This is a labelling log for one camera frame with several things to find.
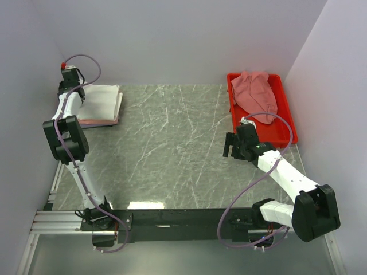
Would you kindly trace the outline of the white Coca-Cola t-shirt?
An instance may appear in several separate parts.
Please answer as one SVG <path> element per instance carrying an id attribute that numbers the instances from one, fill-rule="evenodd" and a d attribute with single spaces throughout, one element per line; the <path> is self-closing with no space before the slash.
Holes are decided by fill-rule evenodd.
<path id="1" fill-rule="evenodd" d="M 119 85 L 87 85 L 85 99 L 77 114 L 81 121 L 115 121 L 122 103 Z"/>

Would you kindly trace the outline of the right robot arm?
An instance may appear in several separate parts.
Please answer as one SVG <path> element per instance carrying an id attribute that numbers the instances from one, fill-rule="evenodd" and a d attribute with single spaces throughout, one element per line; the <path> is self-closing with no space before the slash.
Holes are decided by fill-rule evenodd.
<path id="1" fill-rule="evenodd" d="M 225 136 L 223 156 L 246 160 L 272 178 L 291 198 L 292 204 L 264 199 L 252 206 L 250 223 L 263 229 L 270 223 L 292 228 L 310 242 L 341 226 L 334 190 L 299 172 L 269 142 L 260 142 L 254 124 L 245 123 Z"/>

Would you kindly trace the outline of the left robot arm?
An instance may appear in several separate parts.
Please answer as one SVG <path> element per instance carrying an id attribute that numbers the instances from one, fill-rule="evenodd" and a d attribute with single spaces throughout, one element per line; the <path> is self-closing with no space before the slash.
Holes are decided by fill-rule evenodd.
<path id="1" fill-rule="evenodd" d="M 113 227 L 115 217 L 106 196 L 97 187 L 88 168 L 89 144 L 77 119 L 85 98 L 83 77 L 75 66 L 61 64 L 57 111 L 51 120 L 43 122 L 43 130 L 53 157 L 72 174 L 88 211 L 99 211 L 94 223 L 101 230 Z"/>

